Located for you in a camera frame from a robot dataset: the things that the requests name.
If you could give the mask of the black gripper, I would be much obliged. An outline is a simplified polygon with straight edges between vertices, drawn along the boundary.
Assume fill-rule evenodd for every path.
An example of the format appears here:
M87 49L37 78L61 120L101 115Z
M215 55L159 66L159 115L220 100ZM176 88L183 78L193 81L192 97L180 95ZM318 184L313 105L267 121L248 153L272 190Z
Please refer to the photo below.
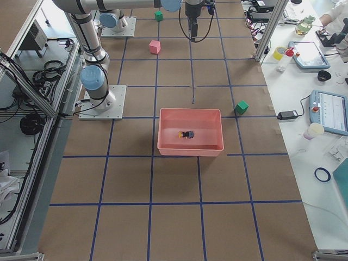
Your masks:
M188 17L189 37L196 38L198 32L197 18L201 14L202 0L186 0L185 14Z

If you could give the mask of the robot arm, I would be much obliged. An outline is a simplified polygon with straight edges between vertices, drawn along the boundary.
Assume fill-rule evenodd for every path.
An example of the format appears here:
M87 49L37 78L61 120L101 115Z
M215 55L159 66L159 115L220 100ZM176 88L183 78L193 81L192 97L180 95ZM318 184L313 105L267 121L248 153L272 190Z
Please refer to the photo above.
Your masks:
M114 105L116 98L108 83L109 56L102 47L97 34L92 12L110 15L117 26L123 18L123 9L161 8L176 12L181 1L54 1L64 11L73 32L82 47L86 67L82 69L80 79L89 95L91 109L107 111Z
M184 36L191 42L195 42L198 36L197 19L201 15L202 8L207 8L211 17L215 13L215 1L160 1L162 9L168 12L181 13L181 6L185 6L185 15L188 20L188 33ZM95 21L98 34L103 38L133 37L135 33L136 18L125 16L122 10L100 11L99 19Z

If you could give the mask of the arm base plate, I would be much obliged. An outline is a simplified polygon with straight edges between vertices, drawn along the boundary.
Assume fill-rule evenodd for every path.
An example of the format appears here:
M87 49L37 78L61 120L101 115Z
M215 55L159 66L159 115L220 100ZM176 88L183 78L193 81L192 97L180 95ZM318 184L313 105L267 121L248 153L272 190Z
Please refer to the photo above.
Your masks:
M113 17L104 20L101 25L103 38L132 38L135 34L136 17L124 16L117 21Z
M93 100L85 90L84 99L89 100L82 104L80 120L121 120L126 97L126 85L110 85L105 100Z

